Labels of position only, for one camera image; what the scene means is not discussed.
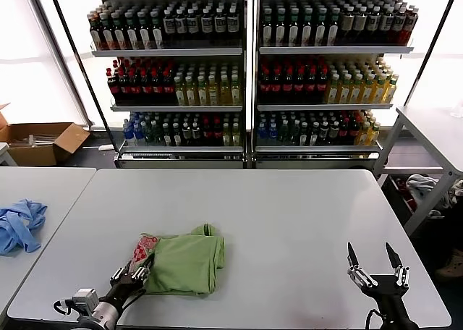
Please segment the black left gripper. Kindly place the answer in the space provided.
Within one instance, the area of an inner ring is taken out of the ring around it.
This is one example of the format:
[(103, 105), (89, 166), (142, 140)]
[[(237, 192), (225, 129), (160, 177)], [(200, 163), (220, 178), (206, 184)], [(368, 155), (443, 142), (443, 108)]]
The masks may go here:
[(140, 261), (129, 261), (125, 266), (120, 267), (110, 278), (111, 289), (103, 296), (103, 301), (114, 307), (123, 307), (130, 296), (141, 290), (144, 281), (150, 274), (151, 267), (155, 260), (155, 253)]

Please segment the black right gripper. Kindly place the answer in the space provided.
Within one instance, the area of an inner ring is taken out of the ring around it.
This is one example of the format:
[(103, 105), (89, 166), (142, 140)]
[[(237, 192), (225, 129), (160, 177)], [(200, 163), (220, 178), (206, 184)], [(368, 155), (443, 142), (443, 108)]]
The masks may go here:
[(408, 291), (410, 268), (402, 263), (399, 254), (386, 242), (386, 252), (394, 275), (369, 275), (360, 265), (351, 242), (347, 243), (348, 274), (362, 293), (375, 300), (378, 309), (371, 309), (365, 320), (365, 329), (370, 328), (373, 314), (382, 320), (380, 329), (418, 330), (404, 306), (402, 297)]

